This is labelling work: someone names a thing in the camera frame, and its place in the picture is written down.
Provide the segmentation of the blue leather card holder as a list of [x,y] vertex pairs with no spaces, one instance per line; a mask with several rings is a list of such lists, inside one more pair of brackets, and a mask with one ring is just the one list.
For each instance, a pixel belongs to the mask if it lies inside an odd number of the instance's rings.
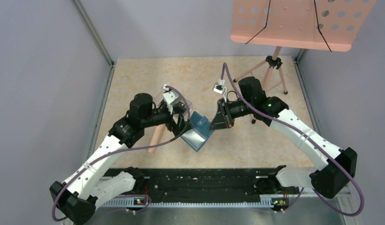
[[207,143],[214,131],[209,130],[210,122],[207,117],[193,112],[187,131],[181,135],[181,139],[195,152],[199,152]]

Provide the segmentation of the clear acrylic card box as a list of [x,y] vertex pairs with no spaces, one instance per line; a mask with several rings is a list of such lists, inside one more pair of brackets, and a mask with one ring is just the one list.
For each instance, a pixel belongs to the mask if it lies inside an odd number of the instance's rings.
[[[168,92],[170,90],[174,90],[172,88],[170,88],[168,85],[164,84],[163,85],[163,90],[164,92]],[[182,113],[184,116],[187,115],[188,113],[191,113],[192,111],[192,102],[190,102],[189,100],[187,99],[183,99],[181,97],[181,100],[179,103],[177,103],[175,106],[174,106],[174,113],[173,114],[180,114]]]

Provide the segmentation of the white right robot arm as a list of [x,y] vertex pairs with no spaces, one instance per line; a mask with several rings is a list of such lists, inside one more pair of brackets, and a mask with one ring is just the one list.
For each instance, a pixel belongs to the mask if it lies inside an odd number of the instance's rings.
[[333,198],[354,177],[357,153],[326,141],[302,122],[278,97],[267,97],[255,77],[238,82],[243,100],[217,101],[217,112],[209,125],[210,131],[229,129],[234,120],[252,114],[256,120],[280,132],[300,149],[313,167],[283,167],[268,180],[269,189],[281,193],[287,187],[311,188],[326,198]]

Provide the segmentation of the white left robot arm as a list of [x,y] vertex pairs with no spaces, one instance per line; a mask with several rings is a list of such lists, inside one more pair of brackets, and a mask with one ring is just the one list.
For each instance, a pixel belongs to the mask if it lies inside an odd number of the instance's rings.
[[136,150],[135,143],[146,128],[165,125],[177,139],[187,131],[190,117],[191,104],[176,90],[163,93],[158,104],[148,93],[136,94],[125,116],[113,124],[96,151],[72,175],[50,186],[53,220],[83,225],[105,202],[125,192],[140,193],[143,175],[134,167],[106,181],[102,177],[124,153]]

